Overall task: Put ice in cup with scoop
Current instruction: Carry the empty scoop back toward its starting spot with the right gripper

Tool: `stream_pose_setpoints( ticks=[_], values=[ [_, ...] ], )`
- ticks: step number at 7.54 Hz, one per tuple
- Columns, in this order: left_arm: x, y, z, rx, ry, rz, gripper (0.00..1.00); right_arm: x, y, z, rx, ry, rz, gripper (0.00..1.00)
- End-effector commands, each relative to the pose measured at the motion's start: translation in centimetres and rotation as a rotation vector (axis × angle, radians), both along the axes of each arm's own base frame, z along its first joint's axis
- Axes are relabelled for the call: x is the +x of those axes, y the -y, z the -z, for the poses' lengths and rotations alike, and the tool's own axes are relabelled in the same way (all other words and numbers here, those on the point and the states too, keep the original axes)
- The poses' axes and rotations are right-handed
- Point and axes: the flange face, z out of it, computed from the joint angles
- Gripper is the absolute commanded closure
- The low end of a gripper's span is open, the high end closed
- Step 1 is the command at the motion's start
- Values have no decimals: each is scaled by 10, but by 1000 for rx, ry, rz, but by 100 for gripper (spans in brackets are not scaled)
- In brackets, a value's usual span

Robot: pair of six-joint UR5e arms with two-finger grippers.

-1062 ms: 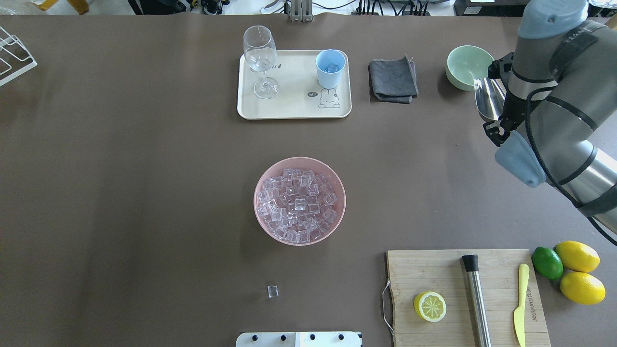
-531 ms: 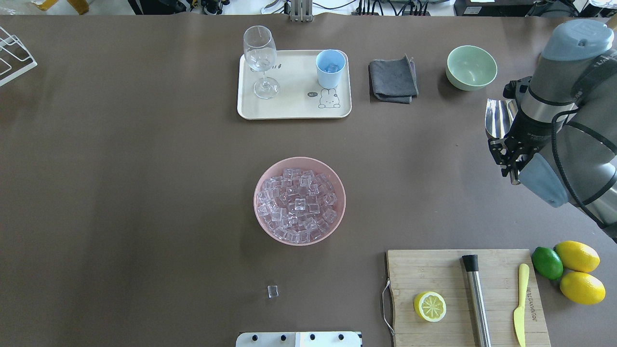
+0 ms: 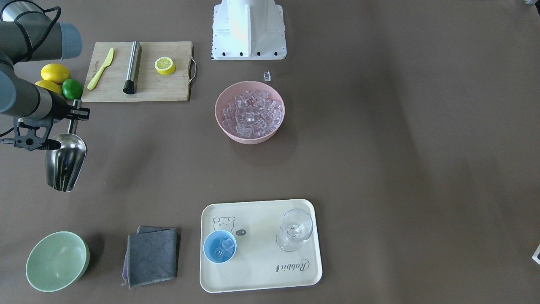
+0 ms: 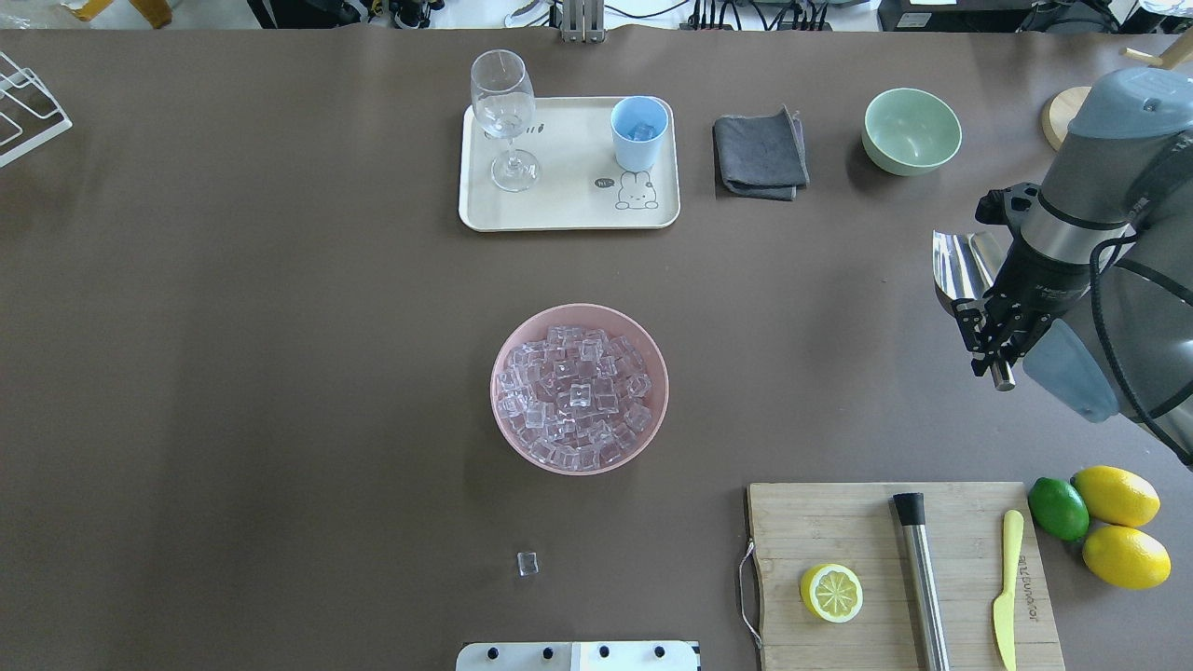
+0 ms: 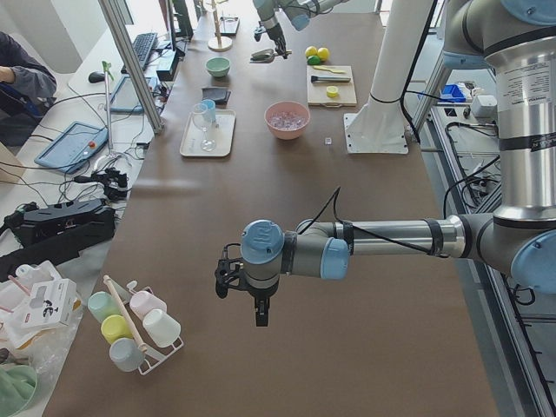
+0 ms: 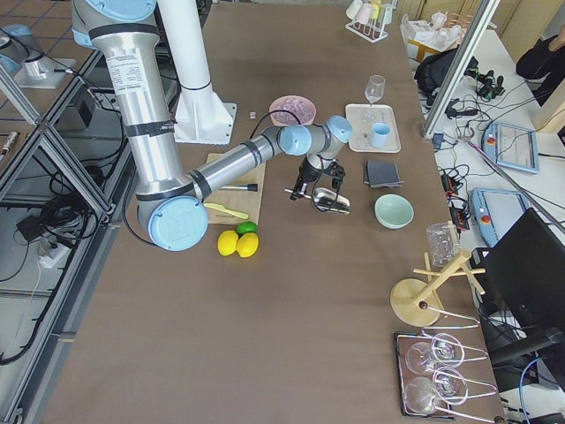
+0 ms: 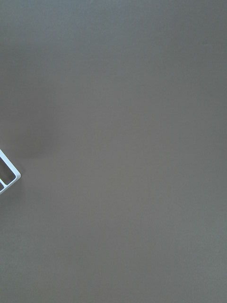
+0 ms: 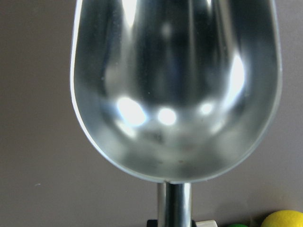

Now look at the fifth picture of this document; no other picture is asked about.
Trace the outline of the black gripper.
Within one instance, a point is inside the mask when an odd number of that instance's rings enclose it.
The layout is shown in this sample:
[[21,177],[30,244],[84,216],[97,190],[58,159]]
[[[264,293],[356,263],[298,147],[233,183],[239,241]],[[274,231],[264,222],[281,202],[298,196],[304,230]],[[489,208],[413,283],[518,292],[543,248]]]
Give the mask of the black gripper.
[[230,258],[228,249],[240,244],[238,242],[228,243],[222,249],[221,258],[218,260],[215,270],[215,292],[216,295],[224,299],[230,289],[248,292],[255,298],[255,325],[257,327],[267,327],[270,297],[277,292],[278,283],[269,288],[256,288],[247,281],[247,274],[242,266],[243,259],[239,256]]
[[275,54],[287,59],[291,51],[287,49],[285,37],[281,25],[277,19],[267,19],[259,22],[258,27],[254,31],[256,42],[261,40],[262,34],[266,33],[268,37],[275,43]]

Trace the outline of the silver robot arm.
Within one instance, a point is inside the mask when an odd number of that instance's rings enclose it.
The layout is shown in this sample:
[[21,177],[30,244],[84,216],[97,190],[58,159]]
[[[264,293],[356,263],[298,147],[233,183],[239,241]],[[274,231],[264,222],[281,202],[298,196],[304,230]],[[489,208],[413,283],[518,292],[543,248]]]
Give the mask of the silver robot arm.
[[258,19],[258,27],[254,30],[256,42],[263,34],[275,44],[274,52],[284,59],[288,57],[287,44],[276,11],[282,10],[289,22],[297,31],[304,30],[311,18],[327,14],[344,0],[253,0]]
[[349,222],[318,219],[284,231],[269,220],[242,232],[240,256],[223,255],[215,291],[245,291],[255,322],[268,325],[282,275],[339,280],[351,255],[467,258],[519,285],[555,290],[555,4],[452,1],[443,50],[447,66],[491,67],[496,75],[501,203],[491,214],[442,220]]

